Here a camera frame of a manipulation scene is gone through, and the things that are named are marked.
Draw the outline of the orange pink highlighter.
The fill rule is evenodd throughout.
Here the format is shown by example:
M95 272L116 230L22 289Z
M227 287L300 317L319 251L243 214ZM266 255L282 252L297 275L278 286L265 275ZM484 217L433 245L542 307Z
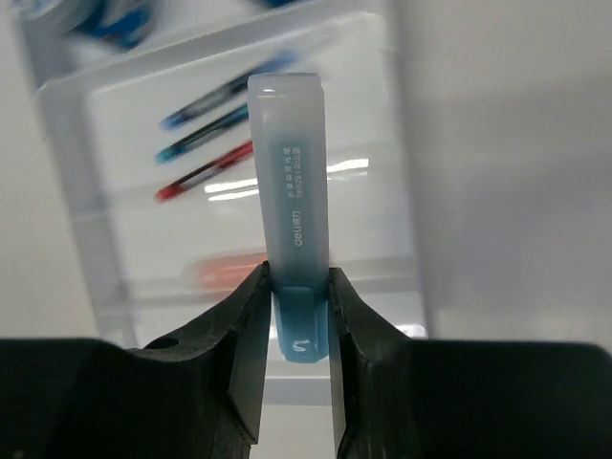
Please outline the orange pink highlighter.
M267 260L264 252L224 255L195 261L184 269L188 281L203 291L231 291Z

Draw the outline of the teal pen refill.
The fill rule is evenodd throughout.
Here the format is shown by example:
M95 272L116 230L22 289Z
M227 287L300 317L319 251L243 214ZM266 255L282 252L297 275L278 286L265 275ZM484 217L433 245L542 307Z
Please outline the teal pen refill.
M204 127L190 133L177 142L164 148L155 155L155 160L160 163L168 163L195 150L207 142L229 132L239 124L249 119L249 109L247 104L243 104L228 112L221 118L210 122Z

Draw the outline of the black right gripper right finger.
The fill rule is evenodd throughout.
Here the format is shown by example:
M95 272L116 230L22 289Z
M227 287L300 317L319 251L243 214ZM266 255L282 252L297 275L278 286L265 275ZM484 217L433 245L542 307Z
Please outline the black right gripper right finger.
M607 458L611 358L571 342L411 339L329 272L339 458Z

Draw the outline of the blue highlighter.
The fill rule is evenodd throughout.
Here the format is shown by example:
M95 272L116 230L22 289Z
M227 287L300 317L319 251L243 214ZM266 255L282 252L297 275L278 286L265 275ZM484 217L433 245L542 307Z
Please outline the blue highlighter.
M253 76L248 108L279 348L287 361L318 362L329 352L330 267L320 77Z

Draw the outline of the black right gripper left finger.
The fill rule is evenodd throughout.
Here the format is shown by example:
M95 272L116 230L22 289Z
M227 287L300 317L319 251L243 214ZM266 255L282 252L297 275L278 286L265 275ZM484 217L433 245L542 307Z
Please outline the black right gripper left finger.
M259 437L271 324L267 264L142 349L3 339L5 458L246 458Z

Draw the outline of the red pen refill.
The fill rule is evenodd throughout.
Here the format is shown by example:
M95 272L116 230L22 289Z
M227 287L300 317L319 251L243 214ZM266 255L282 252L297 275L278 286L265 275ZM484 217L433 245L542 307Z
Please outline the red pen refill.
M177 198L194 187L200 186L218 176L226 169L245 161L252 155L252 152L252 142L246 142L223 156L192 170L169 185L160 188L154 197L160 203Z

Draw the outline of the blue pen refill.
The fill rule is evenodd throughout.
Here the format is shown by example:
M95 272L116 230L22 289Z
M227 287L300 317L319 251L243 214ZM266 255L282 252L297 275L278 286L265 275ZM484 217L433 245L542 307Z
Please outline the blue pen refill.
M297 61L297 51L278 51L269 59L259 62L254 67L249 68L249 70L246 72L235 76L228 82L166 116L161 121L161 126L165 129L173 129L202 117L204 114L223 105L224 103L227 103L232 98L235 98L239 94L246 91L250 77L259 74L279 72L295 64Z

